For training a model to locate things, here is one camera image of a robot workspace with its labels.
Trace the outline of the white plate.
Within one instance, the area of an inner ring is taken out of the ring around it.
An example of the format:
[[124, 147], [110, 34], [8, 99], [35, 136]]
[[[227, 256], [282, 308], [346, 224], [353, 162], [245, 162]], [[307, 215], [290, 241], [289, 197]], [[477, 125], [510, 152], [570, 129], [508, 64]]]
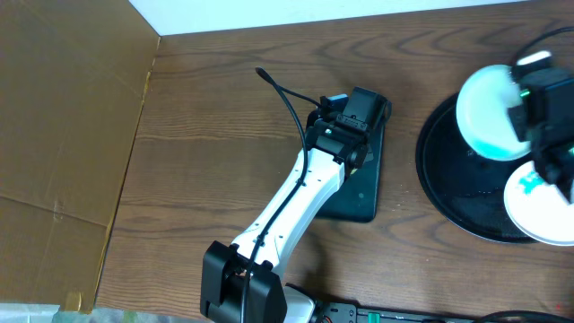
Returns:
[[554, 246], [573, 245], [573, 203], [543, 180], [532, 161], [510, 175], [503, 200], [510, 220], [527, 236]]
[[507, 65], [488, 65], [463, 84], [456, 104], [458, 129], [480, 156], [509, 162], [530, 152], [529, 142], [517, 139], [508, 110], [521, 103], [519, 86]]

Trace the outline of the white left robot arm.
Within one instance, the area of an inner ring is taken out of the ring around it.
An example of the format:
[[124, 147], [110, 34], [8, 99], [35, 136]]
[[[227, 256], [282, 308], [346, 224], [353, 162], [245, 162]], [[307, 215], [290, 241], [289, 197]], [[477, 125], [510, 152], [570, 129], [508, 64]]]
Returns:
[[200, 312], [213, 322], [316, 322], [316, 301], [285, 285], [292, 252], [315, 217], [368, 223], [377, 212], [384, 127], [370, 137], [362, 169], [350, 176], [332, 155], [300, 153], [264, 211], [230, 245], [203, 258]]

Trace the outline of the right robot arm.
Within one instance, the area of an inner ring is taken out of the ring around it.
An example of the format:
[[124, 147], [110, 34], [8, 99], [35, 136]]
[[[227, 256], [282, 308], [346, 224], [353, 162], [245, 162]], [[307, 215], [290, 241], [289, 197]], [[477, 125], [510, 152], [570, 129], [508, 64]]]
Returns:
[[520, 102], [508, 109], [520, 142], [530, 143], [535, 171], [573, 202], [573, 73], [547, 67], [517, 74]]

